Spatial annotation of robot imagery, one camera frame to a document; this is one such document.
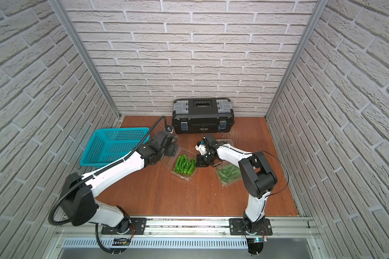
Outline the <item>clear clamshell container with peppers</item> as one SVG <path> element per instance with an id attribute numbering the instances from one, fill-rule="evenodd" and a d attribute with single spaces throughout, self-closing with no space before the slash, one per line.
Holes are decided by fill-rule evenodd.
<path id="1" fill-rule="evenodd" d="M 190 181 L 197 171 L 196 155 L 185 148 L 179 147 L 175 156 L 167 159 L 166 167 L 174 175 Z"/>

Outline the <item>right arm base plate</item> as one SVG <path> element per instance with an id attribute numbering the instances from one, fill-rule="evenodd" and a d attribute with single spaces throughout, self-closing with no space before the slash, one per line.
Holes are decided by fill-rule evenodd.
<path id="1" fill-rule="evenodd" d="M 229 229 L 231 235 L 273 235 L 270 220 L 262 218 L 256 222 L 251 222 L 248 218 L 230 218 Z"/>

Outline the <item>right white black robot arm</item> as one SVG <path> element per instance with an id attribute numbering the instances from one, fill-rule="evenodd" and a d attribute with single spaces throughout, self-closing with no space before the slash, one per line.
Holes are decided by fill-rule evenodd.
<path id="1" fill-rule="evenodd" d="M 216 166 L 215 161 L 227 161 L 239 168 L 249 194 L 243 215 L 243 231 L 252 235 L 261 230 L 265 219 L 265 206 L 278 182 L 276 174 L 262 151 L 247 152 L 227 142 L 217 141 L 211 134 L 203 137 L 195 149 L 197 167 Z"/>

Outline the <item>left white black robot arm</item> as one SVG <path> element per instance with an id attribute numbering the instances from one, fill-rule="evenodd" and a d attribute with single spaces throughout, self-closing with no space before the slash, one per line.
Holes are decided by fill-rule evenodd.
<path id="1" fill-rule="evenodd" d="M 49 223 L 53 226 L 102 224 L 119 234 L 127 233 L 131 228 L 129 215 L 121 207 L 104 204 L 96 197 L 128 175 L 157 164 L 165 156 L 173 157 L 177 149 L 176 137 L 169 126 L 111 164 L 83 175 L 70 174 L 58 201 L 49 212 Z"/>

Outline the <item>teal plastic perforated basket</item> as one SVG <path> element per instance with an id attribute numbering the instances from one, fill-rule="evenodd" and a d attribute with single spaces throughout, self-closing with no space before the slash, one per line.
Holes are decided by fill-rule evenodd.
<path id="1" fill-rule="evenodd" d="M 102 128 L 94 132 L 80 160 L 83 167 L 104 167 L 131 152 L 149 128 Z"/>

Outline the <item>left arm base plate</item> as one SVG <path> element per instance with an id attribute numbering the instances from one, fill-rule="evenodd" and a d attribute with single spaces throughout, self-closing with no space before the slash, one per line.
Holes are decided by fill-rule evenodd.
<path id="1" fill-rule="evenodd" d="M 129 218 L 123 220 L 116 227 L 103 225 L 101 234 L 103 235 L 143 235 L 147 224 L 147 218 Z"/>

